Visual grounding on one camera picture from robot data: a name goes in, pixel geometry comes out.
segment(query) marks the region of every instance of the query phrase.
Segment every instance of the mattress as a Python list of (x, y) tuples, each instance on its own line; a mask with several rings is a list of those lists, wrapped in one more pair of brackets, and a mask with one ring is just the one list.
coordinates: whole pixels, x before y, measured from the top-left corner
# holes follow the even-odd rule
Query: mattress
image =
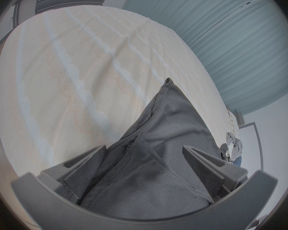
[(0, 56), (0, 138), (21, 176), (115, 143), (170, 77), (218, 146), (231, 131), (215, 84), (177, 34), (103, 6), (50, 10), (24, 21)]

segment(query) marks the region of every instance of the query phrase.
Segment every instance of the bed sheet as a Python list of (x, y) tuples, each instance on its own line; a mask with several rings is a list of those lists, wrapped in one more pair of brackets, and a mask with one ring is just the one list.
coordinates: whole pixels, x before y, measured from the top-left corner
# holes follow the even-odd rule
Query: bed sheet
[(170, 77), (218, 146), (231, 123), (207, 71), (177, 34), (103, 6), (35, 15), (0, 56), (0, 138), (21, 176), (116, 142)]

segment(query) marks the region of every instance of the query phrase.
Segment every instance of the teal curtain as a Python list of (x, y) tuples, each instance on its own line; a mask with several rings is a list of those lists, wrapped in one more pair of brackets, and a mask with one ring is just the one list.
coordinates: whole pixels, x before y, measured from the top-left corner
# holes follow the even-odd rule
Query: teal curtain
[(173, 29), (232, 110), (288, 93), (288, 25), (272, 0), (127, 0), (124, 9)]

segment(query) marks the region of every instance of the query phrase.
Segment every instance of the blue jeans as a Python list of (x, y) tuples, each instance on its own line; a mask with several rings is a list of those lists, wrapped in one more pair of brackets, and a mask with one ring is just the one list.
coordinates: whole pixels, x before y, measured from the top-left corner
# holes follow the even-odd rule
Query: blue jeans
[(241, 167), (241, 161), (242, 161), (242, 156), (236, 158), (235, 161), (233, 161), (232, 163), (236, 166)]

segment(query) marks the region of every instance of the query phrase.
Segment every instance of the bed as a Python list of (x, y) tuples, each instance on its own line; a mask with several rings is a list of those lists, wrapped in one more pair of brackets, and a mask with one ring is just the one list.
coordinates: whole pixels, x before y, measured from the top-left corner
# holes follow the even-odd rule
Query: bed
[(104, 6), (36, 15), (0, 56), (0, 139), (18, 176), (116, 142), (170, 77), (217, 145), (232, 123), (209, 74), (177, 34)]

